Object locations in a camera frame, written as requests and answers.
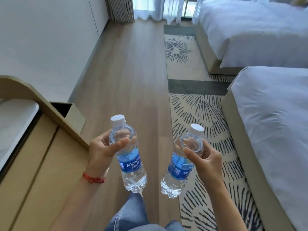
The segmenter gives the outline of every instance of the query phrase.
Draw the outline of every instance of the red string bracelet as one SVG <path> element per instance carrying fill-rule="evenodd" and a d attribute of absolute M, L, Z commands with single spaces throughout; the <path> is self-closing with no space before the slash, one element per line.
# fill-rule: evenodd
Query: red string bracelet
<path fill-rule="evenodd" d="M 88 182 L 90 183 L 104 183 L 105 179 L 102 179 L 101 177 L 90 177 L 89 175 L 87 175 L 85 172 L 82 173 L 82 176 L 84 179 L 86 179 Z"/>

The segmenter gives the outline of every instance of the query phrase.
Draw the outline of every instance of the patterned carpet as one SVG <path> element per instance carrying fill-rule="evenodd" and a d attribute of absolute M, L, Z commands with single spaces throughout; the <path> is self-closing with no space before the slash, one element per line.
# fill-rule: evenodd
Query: patterned carpet
<path fill-rule="evenodd" d="M 208 73 L 194 27 L 165 25 L 164 33 L 173 140 L 187 132 L 191 123 L 203 126 L 203 138 L 223 154 L 225 186 L 248 230 L 264 230 L 220 107 L 234 76 Z M 217 230 L 210 198 L 195 169 L 179 200 L 186 230 Z"/>

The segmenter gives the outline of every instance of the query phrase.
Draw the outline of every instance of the hand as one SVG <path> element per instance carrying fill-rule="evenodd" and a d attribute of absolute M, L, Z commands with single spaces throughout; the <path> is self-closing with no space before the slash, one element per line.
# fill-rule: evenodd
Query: hand
<path fill-rule="evenodd" d="M 109 133 L 110 130 L 90 142 L 89 159 L 85 172 L 91 177 L 105 178 L 115 153 L 129 143 L 129 138 L 126 137 L 109 145 Z"/>
<path fill-rule="evenodd" d="M 219 151 L 202 139 L 203 153 L 198 156 L 194 151 L 185 147 L 183 149 L 186 157 L 194 163 L 199 178 L 203 182 L 208 193 L 224 186 L 222 177 L 222 156 Z"/>

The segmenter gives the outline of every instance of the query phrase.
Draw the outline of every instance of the wrinkled white sheet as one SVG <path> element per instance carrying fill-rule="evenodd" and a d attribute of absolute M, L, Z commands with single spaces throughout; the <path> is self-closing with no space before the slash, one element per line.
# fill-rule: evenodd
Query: wrinkled white sheet
<path fill-rule="evenodd" d="M 308 228 L 308 69 L 247 67 L 231 87 L 267 182 L 297 231 Z"/>
<path fill-rule="evenodd" d="M 308 11 L 283 3 L 206 0 L 199 20 L 221 67 L 308 68 Z"/>

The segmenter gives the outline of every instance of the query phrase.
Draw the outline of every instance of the qr code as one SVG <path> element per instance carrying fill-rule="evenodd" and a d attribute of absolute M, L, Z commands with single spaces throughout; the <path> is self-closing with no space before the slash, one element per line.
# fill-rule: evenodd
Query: qr code
<path fill-rule="evenodd" d="M 175 175 L 179 175 L 180 172 L 181 172 L 181 171 L 180 171 L 179 169 L 177 169 L 177 168 L 174 169 L 174 174 L 175 174 Z"/>

